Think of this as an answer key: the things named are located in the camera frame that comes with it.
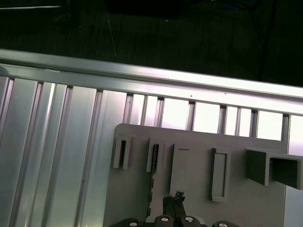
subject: dark floor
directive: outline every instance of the dark floor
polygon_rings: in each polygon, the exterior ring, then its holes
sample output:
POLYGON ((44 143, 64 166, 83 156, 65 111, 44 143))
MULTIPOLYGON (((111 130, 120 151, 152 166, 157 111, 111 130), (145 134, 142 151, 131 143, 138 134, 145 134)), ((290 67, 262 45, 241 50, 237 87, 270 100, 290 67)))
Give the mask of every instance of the dark floor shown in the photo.
MULTIPOLYGON (((257 11, 264 30, 271 5, 257 11)), ((114 14, 103 0, 83 1, 79 29, 61 28, 61 12, 0 12, 0 48, 303 86, 301 8, 300 0, 279 0, 261 77, 249 14, 210 0, 175 18, 114 14)))

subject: black component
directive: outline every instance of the black component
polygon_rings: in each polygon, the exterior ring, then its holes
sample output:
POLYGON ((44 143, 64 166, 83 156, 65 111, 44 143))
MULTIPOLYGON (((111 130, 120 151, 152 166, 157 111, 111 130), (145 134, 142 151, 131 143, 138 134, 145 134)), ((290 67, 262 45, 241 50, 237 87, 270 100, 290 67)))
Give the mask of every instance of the black component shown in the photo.
POLYGON ((174 227, 174 218, 168 215, 161 215, 155 219, 155 227, 174 227))
POLYGON ((186 215, 183 201, 185 197, 182 192, 177 192, 175 197, 164 197, 163 199, 163 214, 173 216, 180 219, 186 215))
POLYGON ((234 223, 231 223, 229 221, 217 221, 213 224, 213 227, 240 227, 238 225, 235 225, 234 223))
POLYGON ((110 227, 142 227, 143 223, 135 218, 127 218, 122 221, 119 221, 110 227))
POLYGON ((153 17, 176 17, 181 10, 181 0, 106 0, 112 13, 148 15, 153 17))
POLYGON ((174 202, 171 196, 163 198, 163 214, 169 215, 172 217, 176 216, 175 209, 174 209, 174 202))
POLYGON ((180 227, 207 227, 207 225, 200 223, 195 217, 186 216, 181 218, 180 227))
POLYGON ((265 39, 264 39, 264 46, 263 46, 262 57, 261 57, 260 68, 259 68, 258 79, 260 81, 262 80, 262 75, 263 75, 263 71, 264 71, 264 67, 265 67, 265 60, 266 60, 266 56, 268 53, 270 35, 274 28, 277 5, 278 5, 278 0, 273 0, 273 5, 271 8, 271 12, 270 12, 269 23, 267 26, 267 31, 266 31, 266 35, 265 35, 265 39))

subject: aluminum rail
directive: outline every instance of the aluminum rail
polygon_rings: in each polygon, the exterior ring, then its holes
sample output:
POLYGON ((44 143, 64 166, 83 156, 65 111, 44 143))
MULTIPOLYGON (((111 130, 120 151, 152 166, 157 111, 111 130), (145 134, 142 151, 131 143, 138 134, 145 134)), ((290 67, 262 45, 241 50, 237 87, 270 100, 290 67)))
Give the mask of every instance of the aluminum rail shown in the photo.
POLYGON ((40 53, 0 49, 0 63, 183 85, 269 98, 279 98, 285 101, 302 101, 303 98, 303 88, 301 87, 40 53))
POLYGON ((277 98, 242 95, 238 93, 214 91, 196 87, 189 88, 181 85, 135 81, 131 79, 45 70, 7 64, 0 64, 0 74, 1 76, 10 78, 65 84, 71 87, 89 87, 97 90, 120 91, 129 94, 174 98, 303 116, 303 105, 302 102, 299 101, 285 101, 277 98))

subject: bolt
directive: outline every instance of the bolt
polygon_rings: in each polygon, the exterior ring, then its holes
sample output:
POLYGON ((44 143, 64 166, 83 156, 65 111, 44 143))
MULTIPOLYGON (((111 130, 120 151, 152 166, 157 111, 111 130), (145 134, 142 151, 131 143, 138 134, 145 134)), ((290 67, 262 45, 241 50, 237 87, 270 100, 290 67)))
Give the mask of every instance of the bolt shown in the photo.
POLYGON ((194 221, 194 219, 193 219, 192 217, 186 217, 186 218, 185 218, 185 221, 188 221, 188 222, 193 222, 193 221, 194 221))

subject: metal tube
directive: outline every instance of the metal tube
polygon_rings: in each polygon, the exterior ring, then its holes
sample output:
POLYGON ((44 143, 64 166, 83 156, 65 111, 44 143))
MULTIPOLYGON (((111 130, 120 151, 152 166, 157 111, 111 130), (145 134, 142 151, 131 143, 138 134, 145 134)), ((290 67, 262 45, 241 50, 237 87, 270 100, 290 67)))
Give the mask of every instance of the metal tube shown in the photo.
POLYGON ((20 7, 1 7, 0 10, 19 10, 19 9, 53 9, 62 6, 20 6, 20 7))

